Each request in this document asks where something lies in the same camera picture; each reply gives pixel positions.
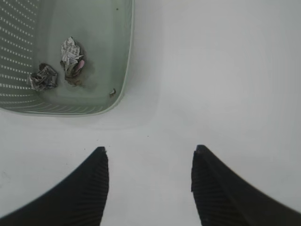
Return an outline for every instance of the green plastic basket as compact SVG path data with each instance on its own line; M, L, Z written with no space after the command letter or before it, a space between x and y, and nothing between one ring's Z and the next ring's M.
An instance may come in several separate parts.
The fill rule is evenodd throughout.
M0 107L44 115L109 111L124 95L133 30L134 0L0 0ZM61 43L70 36L87 54L80 87L64 80L60 66ZM40 63L58 71L57 88L28 85Z

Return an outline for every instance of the black object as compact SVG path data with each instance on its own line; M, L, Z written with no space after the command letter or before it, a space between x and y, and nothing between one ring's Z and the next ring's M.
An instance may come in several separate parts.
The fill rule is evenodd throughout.
M99 147L59 185L0 219L0 226L99 226L108 191L108 157Z
M191 177L203 226L301 226L301 214L248 184L203 145L194 152Z

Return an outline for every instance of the stain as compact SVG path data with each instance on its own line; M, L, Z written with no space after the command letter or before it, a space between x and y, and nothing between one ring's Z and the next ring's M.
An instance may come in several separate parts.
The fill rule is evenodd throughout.
M10 176L6 172L2 172L2 178L10 180Z
M3 186L5 185L5 183L10 183L10 180L11 180L10 175L7 172L3 171L1 173L0 188L3 188Z

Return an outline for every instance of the crumpled paper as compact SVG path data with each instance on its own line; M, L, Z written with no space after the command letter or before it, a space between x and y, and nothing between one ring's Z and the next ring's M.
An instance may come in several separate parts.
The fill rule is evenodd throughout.
M57 87L57 72L47 64L40 64L39 72L29 75L29 83L33 90L44 91Z
M75 43L72 37L69 37L61 46L61 66L65 71L65 80L73 86L82 84L79 79L81 70L85 65L80 47Z

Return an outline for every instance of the white floor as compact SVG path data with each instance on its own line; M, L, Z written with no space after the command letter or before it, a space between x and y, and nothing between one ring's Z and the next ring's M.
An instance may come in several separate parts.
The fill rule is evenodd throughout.
M105 146L102 225L198 226L197 144L301 211L300 11L293 0L137 0L132 75L118 107L72 119L0 112L0 215Z

